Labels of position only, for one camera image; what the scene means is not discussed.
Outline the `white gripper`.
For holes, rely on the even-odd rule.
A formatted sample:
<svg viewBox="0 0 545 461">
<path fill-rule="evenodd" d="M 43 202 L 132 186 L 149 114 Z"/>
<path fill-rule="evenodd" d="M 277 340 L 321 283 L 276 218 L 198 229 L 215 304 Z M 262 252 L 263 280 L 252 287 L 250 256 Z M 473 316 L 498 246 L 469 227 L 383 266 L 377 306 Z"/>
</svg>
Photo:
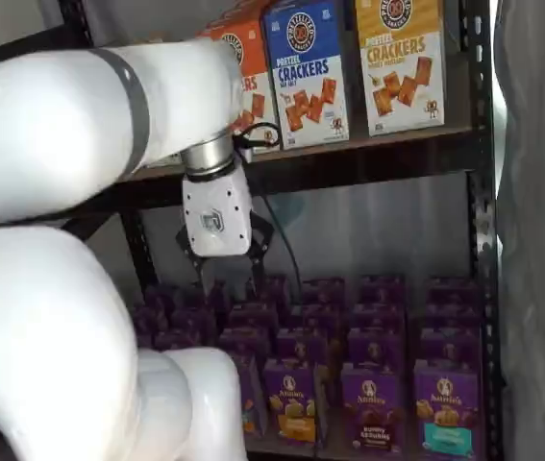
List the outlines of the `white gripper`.
<svg viewBox="0 0 545 461">
<path fill-rule="evenodd" d="M 189 260 L 203 289 L 211 288 L 206 276 L 206 256 L 245 255 L 251 261 L 255 294 L 264 287 L 264 258 L 274 235 L 274 227 L 252 211 L 252 196 L 244 169 L 202 182 L 183 177 L 185 225 L 175 240 Z"/>
</svg>

